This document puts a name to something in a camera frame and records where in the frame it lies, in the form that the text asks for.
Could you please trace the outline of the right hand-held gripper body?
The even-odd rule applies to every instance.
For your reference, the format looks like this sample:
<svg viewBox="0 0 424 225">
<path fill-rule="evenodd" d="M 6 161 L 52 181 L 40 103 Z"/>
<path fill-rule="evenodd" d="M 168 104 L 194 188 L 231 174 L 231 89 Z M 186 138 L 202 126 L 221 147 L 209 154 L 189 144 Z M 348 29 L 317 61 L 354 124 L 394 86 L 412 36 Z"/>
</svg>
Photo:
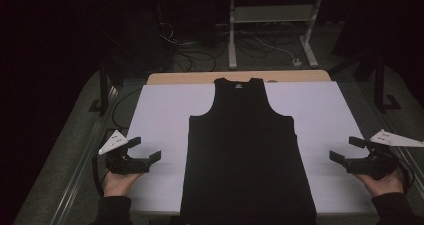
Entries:
<svg viewBox="0 0 424 225">
<path fill-rule="evenodd" d="M 351 174 L 364 174 L 374 180 L 380 180 L 393 171 L 400 169 L 403 175 L 411 180 L 414 173 L 406 162 L 402 162 L 391 150 L 391 147 L 424 148 L 424 141 L 418 141 L 400 136 L 385 130 L 380 130 L 369 140 L 365 140 L 369 155 L 365 158 L 345 158 L 346 171 Z"/>
</svg>

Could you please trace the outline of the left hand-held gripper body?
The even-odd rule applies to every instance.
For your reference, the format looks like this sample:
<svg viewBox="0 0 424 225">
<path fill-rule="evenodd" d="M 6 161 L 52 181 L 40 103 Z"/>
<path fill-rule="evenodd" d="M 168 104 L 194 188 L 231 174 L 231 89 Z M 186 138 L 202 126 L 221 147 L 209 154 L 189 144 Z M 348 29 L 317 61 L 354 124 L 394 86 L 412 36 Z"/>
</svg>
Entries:
<svg viewBox="0 0 424 225">
<path fill-rule="evenodd" d="M 114 174 L 142 174 L 150 169 L 149 158 L 132 158 L 128 155 L 128 139 L 118 130 L 104 142 L 98 150 L 105 155 L 106 168 Z"/>
</svg>

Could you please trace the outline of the black tank top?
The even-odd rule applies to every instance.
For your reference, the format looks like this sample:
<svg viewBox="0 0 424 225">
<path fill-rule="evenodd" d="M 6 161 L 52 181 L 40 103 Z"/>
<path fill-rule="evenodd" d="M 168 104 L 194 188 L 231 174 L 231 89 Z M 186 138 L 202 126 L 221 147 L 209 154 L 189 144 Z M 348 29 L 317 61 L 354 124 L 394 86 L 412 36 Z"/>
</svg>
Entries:
<svg viewBox="0 0 424 225">
<path fill-rule="evenodd" d="M 188 225 L 316 225 L 294 119 L 264 82 L 214 81 L 211 109 L 189 119 L 181 219 Z"/>
</svg>

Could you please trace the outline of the person's right hand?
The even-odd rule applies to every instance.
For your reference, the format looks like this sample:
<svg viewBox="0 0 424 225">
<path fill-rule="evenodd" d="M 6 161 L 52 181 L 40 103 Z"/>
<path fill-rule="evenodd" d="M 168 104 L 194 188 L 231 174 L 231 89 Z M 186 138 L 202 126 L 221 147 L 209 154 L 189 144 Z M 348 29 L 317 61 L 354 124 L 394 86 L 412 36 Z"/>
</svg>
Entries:
<svg viewBox="0 0 424 225">
<path fill-rule="evenodd" d="M 355 177 L 364 184 L 364 187 L 372 197 L 377 197 L 388 193 L 404 192 L 401 177 L 396 171 L 386 175 L 380 180 L 374 180 L 371 176 L 364 174 L 355 174 Z"/>
</svg>

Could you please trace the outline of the person's left hand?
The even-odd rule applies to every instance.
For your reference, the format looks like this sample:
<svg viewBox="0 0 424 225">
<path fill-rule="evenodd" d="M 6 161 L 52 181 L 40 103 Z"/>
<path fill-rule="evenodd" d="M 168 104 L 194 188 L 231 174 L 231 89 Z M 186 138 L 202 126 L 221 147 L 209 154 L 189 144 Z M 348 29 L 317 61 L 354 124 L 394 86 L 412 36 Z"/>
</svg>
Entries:
<svg viewBox="0 0 424 225">
<path fill-rule="evenodd" d="M 132 185 L 141 177 L 141 174 L 114 174 L 108 172 L 104 182 L 104 196 L 126 196 Z"/>
</svg>

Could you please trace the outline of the white board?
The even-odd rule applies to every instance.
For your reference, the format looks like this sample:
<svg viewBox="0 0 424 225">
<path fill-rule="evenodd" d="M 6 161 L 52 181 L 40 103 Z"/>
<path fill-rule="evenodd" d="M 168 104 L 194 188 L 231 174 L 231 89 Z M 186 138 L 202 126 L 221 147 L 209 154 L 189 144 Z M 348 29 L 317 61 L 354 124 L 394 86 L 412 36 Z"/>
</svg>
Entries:
<svg viewBox="0 0 424 225">
<path fill-rule="evenodd" d="M 295 133 L 317 213 L 373 214 L 362 183 L 329 159 L 335 151 L 362 158 L 365 149 L 348 143 L 361 132 L 335 82 L 271 82 L 265 85 L 274 111 L 294 119 Z M 144 214 L 180 212 L 186 164 L 189 117 L 209 111 L 212 84 L 146 85 L 128 131 L 142 143 L 129 150 L 132 157 L 162 152 L 161 160 L 133 185 L 132 209 Z"/>
</svg>

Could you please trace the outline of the black metal stand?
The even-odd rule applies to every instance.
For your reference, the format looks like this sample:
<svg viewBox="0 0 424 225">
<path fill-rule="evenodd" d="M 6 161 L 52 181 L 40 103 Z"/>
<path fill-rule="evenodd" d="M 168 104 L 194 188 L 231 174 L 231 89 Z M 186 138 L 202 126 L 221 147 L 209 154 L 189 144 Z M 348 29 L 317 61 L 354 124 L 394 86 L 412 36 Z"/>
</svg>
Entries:
<svg viewBox="0 0 424 225">
<path fill-rule="evenodd" d="M 334 76 L 354 64 L 358 65 L 353 75 L 356 81 L 365 82 L 371 75 L 374 75 L 373 101 L 381 113 L 401 108 L 393 95 L 384 93 L 385 64 L 379 52 L 370 49 L 363 50 L 329 69 L 327 73 Z"/>
<path fill-rule="evenodd" d="M 100 98 L 94 100 L 90 112 L 98 112 L 103 116 L 109 106 L 111 86 L 122 86 L 125 80 L 124 69 L 114 57 L 106 57 L 99 64 Z"/>
</svg>

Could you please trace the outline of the metal floor rail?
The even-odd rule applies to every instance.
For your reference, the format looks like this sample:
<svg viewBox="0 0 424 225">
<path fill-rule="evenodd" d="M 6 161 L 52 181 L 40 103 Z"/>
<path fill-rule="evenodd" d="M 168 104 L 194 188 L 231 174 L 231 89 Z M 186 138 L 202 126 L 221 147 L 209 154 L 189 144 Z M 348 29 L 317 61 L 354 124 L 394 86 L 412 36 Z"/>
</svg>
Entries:
<svg viewBox="0 0 424 225">
<path fill-rule="evenodd" d="M 376 117 L 379 128 L 407 138 L 424 140 L 424 108 L 403 88 L 388 82 L 383 89 L 371 83 L 360 83 L 361 95 Z M 394 149 L 413 170 L 414 189 L 424 200 L 424 148 Z"/>
<path fill-rule="evenodd" d="M 103 116 L 99 115 L 95 121 L 93 128 L 90 131 L 88 140 L 84 143 L 84 150 L 78 160 L 75 170 L 70 178 L 68 185 L 65 187 L 64 194 L 59 202 L 59 205 L 49 223 L 49 225 L 64 225 L 74 204 L 74 201 L 80 191 L 81 184 L 87 174 L 91 174 L 91 160 L 96 153 L 96 149 L 103 140 L 106 134 L 107 121 L 111 114 L 112 108 L 110 105 L 116 101 L 119 91 L 115 87 L 110 88 L 109 92 L 109 107 Z"/>
</svg>

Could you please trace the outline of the grey metal desk frame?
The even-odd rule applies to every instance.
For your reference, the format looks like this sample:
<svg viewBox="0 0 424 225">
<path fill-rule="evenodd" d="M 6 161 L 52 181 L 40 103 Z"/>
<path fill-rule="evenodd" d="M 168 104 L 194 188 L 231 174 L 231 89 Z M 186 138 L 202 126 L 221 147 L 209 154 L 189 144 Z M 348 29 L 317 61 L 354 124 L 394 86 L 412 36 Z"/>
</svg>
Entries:
<svg viewBox="0 0 424 225">
<path fill-rule="evenodd" d="M 322 0 L 315 0 L 311 4 L 237 6 L 236 0 L 230 0 L 228 39 L 229 69 L 237 69 L 235 25 L 267 22 L 306 22 L 306 31 L 298 40 L 309 66 L 317 67 L 318 61 L 316 60 L 309 40 L 318 17 L 321 2 Z"/>
</svg>

